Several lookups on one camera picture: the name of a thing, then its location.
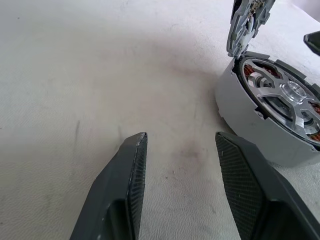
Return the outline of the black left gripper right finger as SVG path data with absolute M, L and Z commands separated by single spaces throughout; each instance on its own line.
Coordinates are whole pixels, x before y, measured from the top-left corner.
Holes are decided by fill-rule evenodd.
M 226 198 L 242 240 L 318 240 L 320 224 L 258 147 L 219 131 L 215 142 Z

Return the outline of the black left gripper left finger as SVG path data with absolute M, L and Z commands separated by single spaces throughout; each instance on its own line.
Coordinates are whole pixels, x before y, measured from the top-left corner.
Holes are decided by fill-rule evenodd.
M 145 192 L 148 135 L 126 138 L 91 185 L 70 239 L 137 240 Z

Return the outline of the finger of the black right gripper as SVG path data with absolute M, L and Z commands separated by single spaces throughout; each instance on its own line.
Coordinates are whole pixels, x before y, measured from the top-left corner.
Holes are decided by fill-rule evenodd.
M 303 37 L 303 42 L 317 56 L 320 56 L 320 31 L 306 34 Z

